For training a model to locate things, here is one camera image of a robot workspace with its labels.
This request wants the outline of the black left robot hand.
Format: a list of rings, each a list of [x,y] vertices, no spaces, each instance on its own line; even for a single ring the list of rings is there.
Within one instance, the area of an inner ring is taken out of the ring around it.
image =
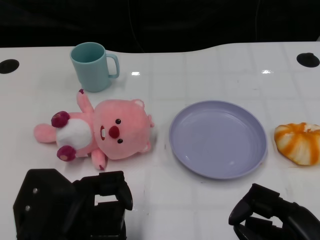
[[[18,240],[125,240],[133,209],[122,171],[70,182],[56,169],[30,169],[13,205]]]

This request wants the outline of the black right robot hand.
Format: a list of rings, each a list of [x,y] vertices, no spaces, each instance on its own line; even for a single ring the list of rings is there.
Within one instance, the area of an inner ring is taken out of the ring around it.
[[[256,183],[231,211],[228,224],[240,240],[320,238],[320,221],[311,211]]]

